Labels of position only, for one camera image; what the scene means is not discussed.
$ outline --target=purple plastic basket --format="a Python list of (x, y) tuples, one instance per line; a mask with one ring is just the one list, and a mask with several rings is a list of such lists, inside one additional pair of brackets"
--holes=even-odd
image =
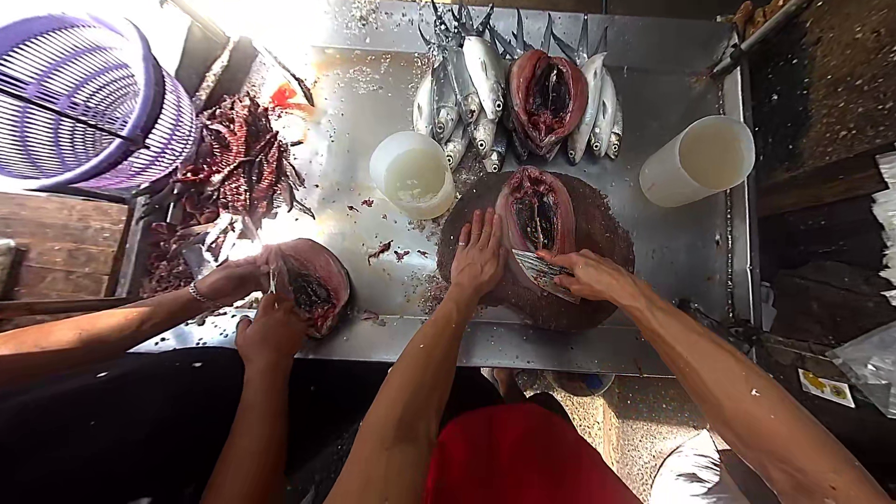
[(0, 95), (0, 183), (23, 189), (136, 187), (193, 154), (184, 89), (130, 22), (45, 15), (0, 28), (0, 87), (143, 141), (141, 149)]

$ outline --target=stainless steel table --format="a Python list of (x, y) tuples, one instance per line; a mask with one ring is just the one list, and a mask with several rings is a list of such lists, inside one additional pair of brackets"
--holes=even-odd
[[(374, 188), (367, 161), (386, 136), (410, 129), (410, 107), (424, 71), (418, 22), (430, 34), (432, 13), (416, 3), (382, 0), (377, 22), (358, 26), (350, 19), (348, 1), (334, 3), (331, 29), (317, 30), (320, 35), (314, 41), (314, 64), (320, 75), (315, 99), (325, 117), (312, 140), (293, 150), (308, 184), (300, 196), (314, 208), (317, 219), (280, 216), (266, 223), (263, 231), (276, 229), (279, 240), (317, 239), (349, 269), (355, 315), (335, 334), (310, 344), (302, 356), (394, 361), (426, 319), (422, 305), (434, 281), (439, 229), (432, 222), (411, 222), (389, 204)], [(484, 13), (483, 8), (473, 11), (476, 19)], [(547, 14), (523, 11), (523, 15), (526, 39), (540, 40)], [(556, 33), (574, 43), (582, 15), (552, 15)], [(515, 11), (495, 9), (493, 20), (508, 34)], [(632, 234), (636, 273), (663, 297), (688, 298), (719, 320), (737, 317), (758, 323), (752, 181), (671, 209), (650, 203), (638, 184), (643, 161), (696, 119), (723, 113), (749, 124), (744, 69), (721, 86), (701, 78), (729, 45), (731, 29), (714, 22), (591, 15), (592, 43), (605, 25), (609, 26), (606, 65), (625, 110), (619, 158), (597, 160), (587, 153), (576, 167), (559, 154), (550, 163), (530, 162), (583, 178), (609, 197), (614, 215)], [(289, 55), (279, 56), (289, 65)], [(504, 169), (516, 166), (508, 155)], [(360, 203), (368, 197), (373, 198), (373, 207)], [(411, 253), (398, 262), (389, 252), (368, 265), (367, 254), (390, 239), (393, 250)], [(360, 320), (357, 313), (364, 309), (380, 314), (386, 324)], [(135, 350), (232, 345), (235, 322), (235, 314), (211, 317), (204, 326), (177, 327)], [(470, 323), (458, 363), (670, 374), (621, 311), (600, 327), (564, 334), (525, 326), (509, 309), (488, 308)]]

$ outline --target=forearm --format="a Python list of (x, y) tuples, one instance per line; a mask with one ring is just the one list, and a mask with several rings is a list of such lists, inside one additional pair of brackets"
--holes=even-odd
[(0, 385), (116, 357), (208, 307), (186, 289), (0, 337)]
[(472, 296), (452, 287), (414, 334), (364, 417), (329, 502), (420, 501), (461, 337), (475, 309)]
[(203, 503), (270, 502), (286, 464), (289, 371), (246, 370), (243, 394)]
[(730, 344), (637, 283), (622, 306), (707, 420), (782, 502), (890, 502), (793, 396)]

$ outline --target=bracelet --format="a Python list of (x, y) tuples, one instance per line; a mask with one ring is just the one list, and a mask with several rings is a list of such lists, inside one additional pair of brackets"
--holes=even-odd
[(192, 294), (194, 298), (197, 298), (199, 301), (201, 301), (207, 305), (211, 305), (212, 308), (215, 308), (215, 309), (226, 308), (226, 306), (218, 303), (216, 300), (210, 300), (210, 299), (206, 298), (205, 296), (203, 296), (199, 292), (199, 289), (196, 289), (196, 281), (190, 282), (190, 287), (187, 288), (187, 290), (190, 291), (190, 294)]

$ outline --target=white bucket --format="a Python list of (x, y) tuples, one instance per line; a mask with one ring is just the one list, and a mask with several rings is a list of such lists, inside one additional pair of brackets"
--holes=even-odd
[(753, 135), (744, 123), (704, 117), (644, 162), (641, 189), (659, 206), (681, 206), (740, 184), (755, 157)]
[(370, 178), (412, 219), (433, 219), (454, 200), (454, 179), (442, 146), (413, 131), (386, 137), (370, 155)]

